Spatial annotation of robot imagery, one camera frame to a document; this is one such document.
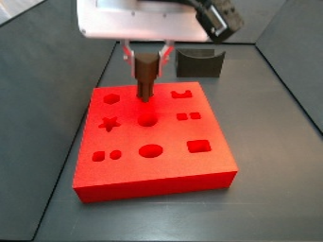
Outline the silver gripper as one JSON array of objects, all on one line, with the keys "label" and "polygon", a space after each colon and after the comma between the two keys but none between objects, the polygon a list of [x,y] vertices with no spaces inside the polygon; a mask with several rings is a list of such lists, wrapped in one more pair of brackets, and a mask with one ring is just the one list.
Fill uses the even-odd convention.
[{"label": "silver gripper", "polygon": [[196,11],[182,4],[152,0],[77,0],[81,34],[86,38],[121,40],[124,61],[134,76],[134,52],[129,40],[165,41],[157,52],[157,76],[169,61],[176,42],[205,42]]}]

